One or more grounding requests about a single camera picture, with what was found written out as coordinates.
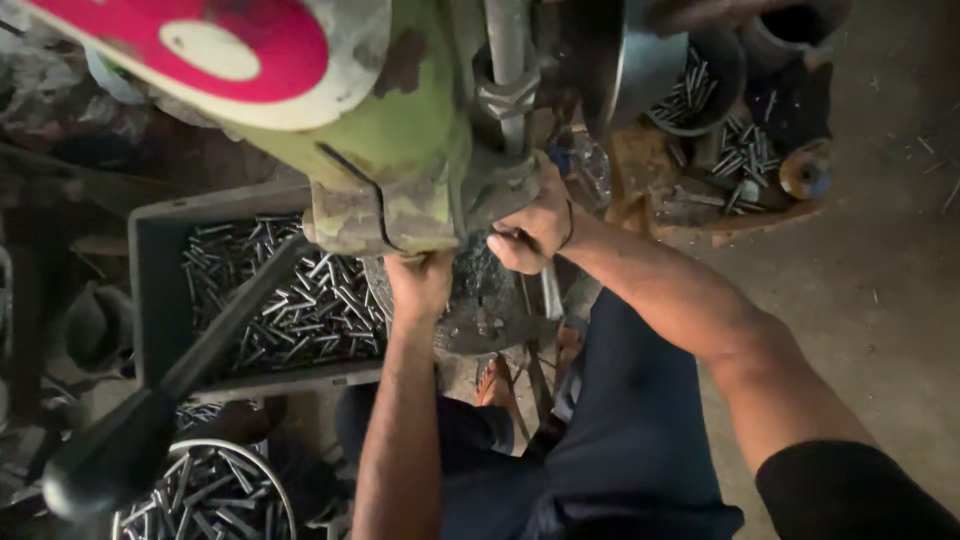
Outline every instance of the man's right hand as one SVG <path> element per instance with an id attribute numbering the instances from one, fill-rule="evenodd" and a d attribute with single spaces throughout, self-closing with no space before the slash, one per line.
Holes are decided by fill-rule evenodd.
<path id="1" fill-rule="evenodd" d="M 537 274 L 573 233 L 572 206 L 557 166 L 537 152 L 543 174 L 540 194 L 526 208 L 493 224 L 487 246 L 503 265 L 523 274 Z"/>

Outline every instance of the wrist band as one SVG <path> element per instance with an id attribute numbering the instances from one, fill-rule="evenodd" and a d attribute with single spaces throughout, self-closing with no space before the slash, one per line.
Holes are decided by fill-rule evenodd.
<path id="1" fill-rule="evenodd" d="M 573 237 L 573 203 L 569 199 L 566 200 L 566 209 L 570 212 L 570 231 L 566 234 L 564 241 L 560 243 L 560 247 L 557 248 L 559 252 L 561 249 L 566 247 L 566 244 L 570 243 L 570 238 Z"/>

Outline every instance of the gray floor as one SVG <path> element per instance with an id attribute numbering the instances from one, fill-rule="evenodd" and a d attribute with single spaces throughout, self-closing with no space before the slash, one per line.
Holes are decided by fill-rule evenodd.
<path id="1" fill-rule="evenodd" d="M 942 207 L 960 178 L 958 30 L 955 2 L 859 2 L 834 40 L 827 211 L 697 251 L 790 325 L 883 449 L 955 514 L 960 197 L 946 214 Z M 775 538 L 706 374 L 702 386 L 725 497 L 747 514 L 738 538 Z"/>

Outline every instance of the sleeve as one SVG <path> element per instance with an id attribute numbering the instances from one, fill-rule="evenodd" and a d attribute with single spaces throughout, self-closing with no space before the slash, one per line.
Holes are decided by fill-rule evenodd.
<path id="1" fill-rule="evenodd" d="M 784 540 L 960 539 L 957 522 L 876 448 L 819 441 L 782 450 L 756 473 Z"/>

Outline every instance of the green machine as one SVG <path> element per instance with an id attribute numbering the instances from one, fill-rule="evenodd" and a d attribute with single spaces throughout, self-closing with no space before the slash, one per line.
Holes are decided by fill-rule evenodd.
<path id="1" fill-rule="evenodd" d="M 523 207 L 534 107 L 579 91 L 599 135 L 669 92 L 686 43 L 642 29 L 648 0 L 75 4 L 32 2 L 305 173 L 310 239 L 356 256 L 462 245 Z"/>

